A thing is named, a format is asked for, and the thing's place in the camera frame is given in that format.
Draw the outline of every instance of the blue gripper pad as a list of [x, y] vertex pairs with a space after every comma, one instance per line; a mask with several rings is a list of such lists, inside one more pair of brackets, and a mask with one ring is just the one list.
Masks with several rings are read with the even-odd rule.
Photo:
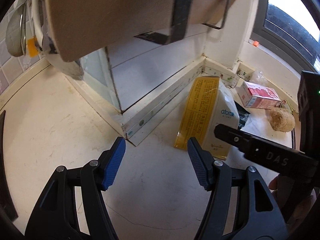
[[212, 162], [214, 158], [208, 151], [202, 150], [196, 138], [192, 137], [188, 140], [188, 154], [196, 172], [199, 184], [204, 187], [205, 190], [209, 190], [212, 184]]
[[125, 153], [125, 139], [121, 138], [118, 141], [117, 145], [115, 145], [116, 142], [114, 143], [114, 145], [110, 149], [110, 151], [113, 150], [113, 154], [108, 162], [108, 165], [106, 166], [106, 168], [104, 170], [104, 178], [103, 178], [103, 182], [102, 182], [102, 187], [104, 188], [104, 190], [107, 190], [108, 187], [110, 187], [113, 184], [115, 177], [116, 177], [116, 174], [118, 172], [120, 163], [122, 161], [123, 155]]

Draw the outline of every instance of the brown scrubber ball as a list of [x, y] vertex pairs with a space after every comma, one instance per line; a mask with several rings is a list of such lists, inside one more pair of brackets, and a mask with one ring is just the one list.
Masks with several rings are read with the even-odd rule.
[[294, 117], [284, 108], [274, 107], [269, 112], [269, 123], [273, 130], [290, 132], [295, 126]]

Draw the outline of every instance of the yellow tag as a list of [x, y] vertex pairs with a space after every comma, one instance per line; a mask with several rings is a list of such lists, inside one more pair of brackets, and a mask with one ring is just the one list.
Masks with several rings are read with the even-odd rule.
[[198, 77], [190, 90], [175, 147], [187, 149], [190, 137], [202, 145], [216, 101], [219, 77]]
[[30, 57], [35, 57], [38, 55], [38, 50], [35, 46], [35, 39], [36, 37], [32, 37], [27, 41], [28, 51]]

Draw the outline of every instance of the yellow and white package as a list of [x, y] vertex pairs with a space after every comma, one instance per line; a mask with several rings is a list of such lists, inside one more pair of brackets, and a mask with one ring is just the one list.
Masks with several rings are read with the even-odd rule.
[[187, 149], [188, 139], [195, 137], [204, 150], [225, 160], [231, 145], [214, 136], [219, 123], [238, 127], [239, 114], [232, 94], [219, 77], [198, 77], [190, 90], [174, 146]]

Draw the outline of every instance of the window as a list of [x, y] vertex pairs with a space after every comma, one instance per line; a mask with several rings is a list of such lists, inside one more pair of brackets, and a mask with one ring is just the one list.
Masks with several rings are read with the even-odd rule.
[[251, 39], [298, 73], [320, 72], [320, 30], [301, 0], [259, 0]]

